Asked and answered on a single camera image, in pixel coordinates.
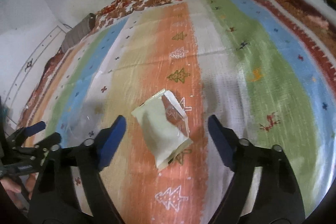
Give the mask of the person's left hand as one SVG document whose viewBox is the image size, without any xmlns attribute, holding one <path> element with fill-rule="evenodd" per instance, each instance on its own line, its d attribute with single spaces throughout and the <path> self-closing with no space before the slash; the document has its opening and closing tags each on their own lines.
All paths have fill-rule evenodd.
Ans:
<svg viewBox="0 0 336 224">
<path fill-rule="evenodd" d="M 35 173 L 29 174 L 26 180 L 26 184 L 25 184 L 25 188 L 29 192 L 29 199 L 31 199 L 33 195 L 33 189 L 34 189 L 35 183 L 36 183 L 36 174 Z M 1 184 L 4 190 L 6 191 L 6 193 L 8 194 L 8 196 L 10 197 L 10 199 L 15 204 L 15 206 L 18 209 L 23 209 L 24 205 L 17 196 L 17 194 L 21 192 L 21 186 L 8 177 L 2 178 Z"/>
</svg>

